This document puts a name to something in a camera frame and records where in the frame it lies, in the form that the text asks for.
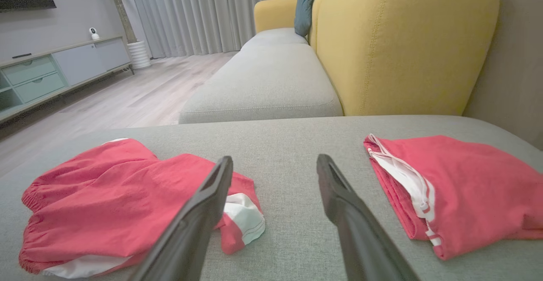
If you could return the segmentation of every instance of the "folded red clothing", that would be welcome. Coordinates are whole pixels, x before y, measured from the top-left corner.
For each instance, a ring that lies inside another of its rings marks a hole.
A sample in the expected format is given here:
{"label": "folded red clothing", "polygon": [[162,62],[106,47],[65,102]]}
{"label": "folded red clothing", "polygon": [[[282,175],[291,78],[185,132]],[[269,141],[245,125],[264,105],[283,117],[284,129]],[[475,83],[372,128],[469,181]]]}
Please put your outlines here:
{"label": "folded red clothing", "polygon": [[[137,264],[214,165],[190,154],[161,161],[132,139],[77,155],[24,192],[33,215],[20,265],[29,273],[79,278]],[[217,227],[227,254],[264,232],[251,179],[233,173]]]}
{"label": "folded red clothing", "polygon": [[448,260],[502,239],[543,239],[543,175],[492,146],[432,136],[364,142],[411,239]]}

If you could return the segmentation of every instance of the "yellow sofa backrest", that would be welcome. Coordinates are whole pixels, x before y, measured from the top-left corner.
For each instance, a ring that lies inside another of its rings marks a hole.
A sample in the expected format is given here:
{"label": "yellow sofa backrest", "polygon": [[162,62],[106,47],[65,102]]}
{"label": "yellow sofa backrest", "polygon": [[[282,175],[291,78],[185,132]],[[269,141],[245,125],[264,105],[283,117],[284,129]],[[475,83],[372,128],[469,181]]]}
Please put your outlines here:
{"label": "yellow sofa backrest", "polygon": [[310,44],[345,115],[461,115],[499,0],[315,0]]}

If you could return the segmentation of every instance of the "light green drawer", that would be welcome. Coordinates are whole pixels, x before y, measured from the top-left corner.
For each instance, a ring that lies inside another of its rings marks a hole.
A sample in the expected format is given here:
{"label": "light green drawer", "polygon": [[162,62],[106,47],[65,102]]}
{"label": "light green drawer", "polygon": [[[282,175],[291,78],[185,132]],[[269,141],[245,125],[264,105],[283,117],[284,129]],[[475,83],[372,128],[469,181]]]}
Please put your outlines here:
{"label": "light green drawer", "polygon": [[40,79],[31,81],[25,85],[15,87],[19,96],[25,103],[44,96],[47,93],[51,93],[55,90],[63,88],[64,84],[58,73],[51,74],[49,76],[42,77]]}
{"label": "light green drawer", "polygon": [[49,60],[49,57],[41,57],[3,68],[2,71],[12,85],[17,85],[32,78],[55,72],[56,69],[51,60]]}

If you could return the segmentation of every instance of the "curtain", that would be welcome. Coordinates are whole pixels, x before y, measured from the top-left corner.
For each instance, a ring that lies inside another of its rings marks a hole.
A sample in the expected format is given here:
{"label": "curtain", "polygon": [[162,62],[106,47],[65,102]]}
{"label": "curtain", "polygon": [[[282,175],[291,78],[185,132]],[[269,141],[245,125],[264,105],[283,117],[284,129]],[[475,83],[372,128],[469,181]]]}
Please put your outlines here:
{"label": "curtain", "polygon": [[238,51],[261,0],[134,0],[153,57]]}

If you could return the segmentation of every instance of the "blue pillow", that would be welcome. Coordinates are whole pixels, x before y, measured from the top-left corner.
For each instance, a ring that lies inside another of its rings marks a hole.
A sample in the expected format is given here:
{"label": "blue pillow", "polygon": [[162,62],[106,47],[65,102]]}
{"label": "blue pillow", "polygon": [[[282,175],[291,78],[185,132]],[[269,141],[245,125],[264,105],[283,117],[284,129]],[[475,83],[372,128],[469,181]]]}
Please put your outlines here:
{"label": "blue pillow", "polygon": [[311,9],[314,0],[298,0],[296,3],[296,16],[294,18],[294,31],[305,37],[311,28]]}

